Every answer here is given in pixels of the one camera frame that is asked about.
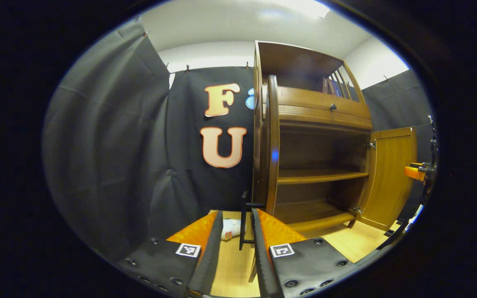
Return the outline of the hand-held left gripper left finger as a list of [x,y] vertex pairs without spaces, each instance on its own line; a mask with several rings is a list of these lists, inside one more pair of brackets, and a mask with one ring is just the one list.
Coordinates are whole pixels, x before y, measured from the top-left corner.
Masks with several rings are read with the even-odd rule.
[[212,290],[222,230],[223,213],[214,211],[167,239],[145,241],[117,265],[162,296],[202,298]]

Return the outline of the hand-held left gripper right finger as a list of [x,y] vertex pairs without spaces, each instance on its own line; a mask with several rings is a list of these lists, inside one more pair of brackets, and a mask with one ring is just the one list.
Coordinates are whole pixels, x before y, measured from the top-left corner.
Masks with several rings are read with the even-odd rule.
[[311,298],[357,268],[322,237],[307,239],[258,208],[252,208],[251,219],[263,298]]

